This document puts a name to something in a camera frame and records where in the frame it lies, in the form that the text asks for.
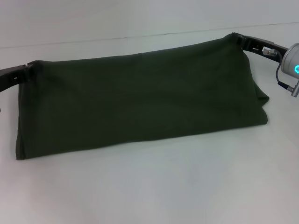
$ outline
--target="dark green fabric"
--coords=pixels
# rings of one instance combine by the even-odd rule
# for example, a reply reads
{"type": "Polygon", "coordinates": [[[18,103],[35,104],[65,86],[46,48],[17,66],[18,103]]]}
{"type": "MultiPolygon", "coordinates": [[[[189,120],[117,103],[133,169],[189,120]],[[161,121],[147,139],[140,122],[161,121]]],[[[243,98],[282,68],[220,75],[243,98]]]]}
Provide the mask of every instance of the dark green fabric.
{"type": "Polygon", "coordinates": [[[36,61],[20,85],[17,159],[262,125],[268,97],[225,38],[129,56],[36,61]]]}

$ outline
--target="white wall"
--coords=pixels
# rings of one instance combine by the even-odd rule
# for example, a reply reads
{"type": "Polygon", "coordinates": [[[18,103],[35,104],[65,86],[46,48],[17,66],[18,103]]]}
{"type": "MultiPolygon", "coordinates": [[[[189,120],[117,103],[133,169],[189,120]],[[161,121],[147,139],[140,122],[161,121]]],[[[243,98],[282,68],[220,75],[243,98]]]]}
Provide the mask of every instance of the white wall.
{"type": "MultiPolygon", "coordinates": [[[[294,0],[2,0],[0,69],[167,49],[231,32],[290,47],[299,42],[298,6],[294,0]]],[[[18,91],[2,92],[0,223],[297,224],[299,99],[276,84],[277,63],[248,56],[271,98],[265,126],[16,161],[18,91]]]]}

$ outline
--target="green cloth bag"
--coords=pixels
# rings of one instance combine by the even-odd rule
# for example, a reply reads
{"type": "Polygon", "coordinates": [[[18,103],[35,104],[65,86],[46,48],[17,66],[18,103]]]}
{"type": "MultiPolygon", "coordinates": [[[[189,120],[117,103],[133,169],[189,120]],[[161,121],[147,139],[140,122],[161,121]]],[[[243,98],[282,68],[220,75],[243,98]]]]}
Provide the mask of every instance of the green cloth bag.
{"type": "Polygon", "coordinates": [[[19,85],[18,160],[263,125],[268,97],[234,35],[191,46],[32,63],[19,85]]]}

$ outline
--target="white surface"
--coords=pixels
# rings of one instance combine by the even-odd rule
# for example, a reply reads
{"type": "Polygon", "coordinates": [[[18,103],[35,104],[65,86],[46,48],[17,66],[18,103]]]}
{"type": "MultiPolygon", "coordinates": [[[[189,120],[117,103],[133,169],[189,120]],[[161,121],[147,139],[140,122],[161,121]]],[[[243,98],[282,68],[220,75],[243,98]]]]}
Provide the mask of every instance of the white surface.
{"type": "MultiPolygon", "coordinates": [[[[75,18],[77,14],[64,17],[60,11],[64,10],[63,7],[52,8],[55,4],[60,5],[59,2],[67,3],[66,0],[53,1],[53,6],[39,11],[39,6],[50,2],[2,1],[0,46],[73,41],[72,38],[85,40],[107,36],[151,35],[170,30],[185,32],[194,28],[255,23],[296,22],[295,14],[284,12],[284,15],[273,16],[268,11],[274,8],[283,12],[281,9],[284,4],[287,5],[286,1],[279,2],[279,5],[270,5],[270,1],[257,3],[254,9],[262,11],[259,7],[264,5],[268,16],[252,16],[249,11],[253,3],[244,7],[247,1],[234,1],[237,8],[232,13],[216,8],[216,17],[210,14],[212,3],[208,1],[195,3],[189,0],[193,5],[163,1],[161,6],[152,1],[124,1],[121,4],[131,4],[132,8],[129,29],[122,27],[122,16],[128,15],[130,11],[125,7],[116,10],[119,4],[111,9],[115,10],[114,13],[107,15],[95,9],[95,15],[99,17],[94,20],[91,20],[91,11],[85,8],[88,4],[73,4],[76,7],[74,11],[78,13],[81,12],[80,6],[84,6],[82,12],[86,16],[82,20],[85,23],[81,23],[80,18],[75,18]],[[4,11],[4,4],[9,5],[14,14],[4,11]],[[197,4],[206,6],[201,8],[204,14],[197,12],[197,4]],[[24,10],[24,14],[17,14],[18,10],[24,10]],[[202,21],[205,15],[211,15],[210,23],[202,21]],[[139,16],[147,18],[146,22],[139,20],[139,16]],[[191,25],[182,19],[185,16],[190,16],[188,21],[191,25]],[[213,18],[221,22],[213,23],[213,18]],[[64,30],[62,26],[58,29],[51,26],[51,21],[64,24],[71,19],[78,19],[76,27],[69,26],[64,30]],[[97,33],[93,30],[96,22],[100,27],[97,33]],[[109,24],[118,24],[119,27],[112,30],[109,24]]],[[[227,2],[231,3],[230,7],[220,1],[218,4],[229,10],[234,6],[232,2],[227,2]]],[[[109,7],[110,3],[118,2],[107,1],[106,5],[101,4],[109,7]]],[[[295,13],[297,8],[291,7],[288,10],[294,10],[295,13]]],[[[298,30],[299,24],[288,24],[0,49],[0,69],[36,59],[60,61],[167,49],[221,38],[232,31],[290,47],[299,42],[298,30]]],[[[299,99],[292,98],[289,92],[276,84],[277,63],[251,53],[248,56],[254,79],[271,98],[264,107],[269,117],[269,123],[265,126],[16,161],[17,87],[2,92],[0,223],[297,224],[299,99]]],[[[282,74],[280,76],[283,81],[295,84],[293,78],[282,74]]]]}

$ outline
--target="black cable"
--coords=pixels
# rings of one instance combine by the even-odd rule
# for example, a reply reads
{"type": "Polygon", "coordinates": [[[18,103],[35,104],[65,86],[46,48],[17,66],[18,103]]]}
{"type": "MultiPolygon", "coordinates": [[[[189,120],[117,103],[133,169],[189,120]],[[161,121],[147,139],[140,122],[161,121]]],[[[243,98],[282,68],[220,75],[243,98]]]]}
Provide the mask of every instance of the black cable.
{"type": "Polygon", "coordinates": [[[276,50],[275,52],[276,52],[276,54],[278,54],[279,59],[280,59],[280,60],[279,60],[279,66],[277,67],[277,70],[276,70],[276,80],[277,80],[277,82],[280,83],[280,80],[279,80],[279,78],[278,78],[278,71],[279,71],[279,68],[280,68],[281,63],[282,63],[282,56],[281,56],[281,53],[280,53],[278,50],[276,50]]]}

